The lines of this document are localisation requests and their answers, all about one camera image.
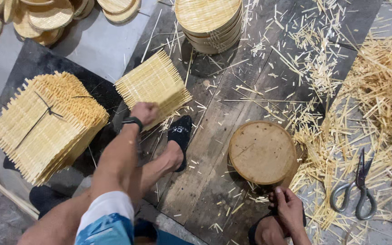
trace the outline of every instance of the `forearm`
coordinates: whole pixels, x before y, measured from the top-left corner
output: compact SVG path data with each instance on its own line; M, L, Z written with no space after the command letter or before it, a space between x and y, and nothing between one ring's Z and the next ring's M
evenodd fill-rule
M125 124L122 131L104 149L93 174L92 198L110 192L128 192L130 175L137 165L139 126Z
M308 234L305 229L298 229L298 231L291 232L291 240L294 245L311 245Z

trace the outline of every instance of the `unfinished bamboo weave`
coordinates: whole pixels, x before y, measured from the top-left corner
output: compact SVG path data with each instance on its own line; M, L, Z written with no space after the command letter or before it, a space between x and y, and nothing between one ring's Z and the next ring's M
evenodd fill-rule
M164 50L158 51L120 78L115 86L129 109L137 102L158 103L158 119L145 126L144 130L151 129L192 100L184 81Z
M242 0L177 0L175 13L188 41L199 52L221 53L237 42Z
M0 148L28 182L40 185L73 164L109 115L72 74L25 80L24 91L2 109ZM50 115L44 101L62 117Z

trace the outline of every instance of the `black sock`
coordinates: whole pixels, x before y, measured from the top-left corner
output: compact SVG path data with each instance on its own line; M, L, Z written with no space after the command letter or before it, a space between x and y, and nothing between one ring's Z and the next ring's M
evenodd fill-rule
M186 150L190 141L192 123L192 118L189 115L185 115L178 121L173 122L169 127L169 131L167 132L167 141L169 142L173 140L177 142L182 150L182 153L184 154L184 160L182 161L181 166L175 172L181 172L187 167Z

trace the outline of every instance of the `black cable tie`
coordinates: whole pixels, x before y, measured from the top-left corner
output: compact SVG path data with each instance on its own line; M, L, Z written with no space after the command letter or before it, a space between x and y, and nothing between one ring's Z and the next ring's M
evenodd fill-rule
M20 146L20 144L26 139L26 137L30 134L30 132L33 131L33 128L39 123L39 121L43 118L43 116L45 116L46 112L48 112L49 115L54 114L54 115L57 115L57 116L63 118L62 115L57 114L57 113L55 113L55 112L53 112L53 111L51 110L52 107L53 107L54 105L49 106L48 103L46 103L46 101L45 101L36 91L34 91L34 92L35 92L36 95L43 101L43 103L45 103L47 109L46 109L45 112L41 115L41 117L39 118L39 120L37 120L37 122L30 128L30 130L27 132L27 134L22 138L22 140L19 142L19 144L18 144L18 145L16 146L16 148L14 148L14 149L17 149L17 148Z

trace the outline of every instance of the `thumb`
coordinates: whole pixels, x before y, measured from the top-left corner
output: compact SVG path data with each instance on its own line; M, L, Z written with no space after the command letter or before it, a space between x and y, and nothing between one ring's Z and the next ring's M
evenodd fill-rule
M276 192L276 199L278 202L278 206L284 206L286 204L285 202L285 195L282 192L281 188L278 186L275 188L275 192Z

